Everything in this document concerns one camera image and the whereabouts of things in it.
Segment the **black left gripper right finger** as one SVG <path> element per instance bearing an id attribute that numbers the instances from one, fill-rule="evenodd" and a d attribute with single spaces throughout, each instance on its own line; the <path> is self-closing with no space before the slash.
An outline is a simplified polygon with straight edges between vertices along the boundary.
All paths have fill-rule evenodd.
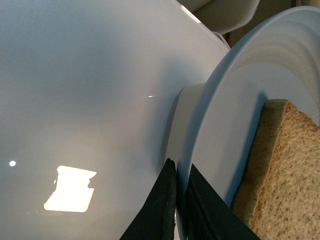
<path id="1" fill-rule="evenodd" d="M 187 187 L 187 237 L 189 240 L 259 239 L 194 165 L 191 166 Z"/>

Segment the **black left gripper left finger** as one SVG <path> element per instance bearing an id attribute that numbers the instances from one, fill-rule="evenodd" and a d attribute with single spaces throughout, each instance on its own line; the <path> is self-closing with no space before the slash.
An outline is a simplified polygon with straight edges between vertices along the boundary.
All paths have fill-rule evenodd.
<path id="1" fill-rule="evenodd" d="M 177 173 L 175 162 L 167 159 L 145 203 L 121 236 L 122 240 L 173 240 Z"/>

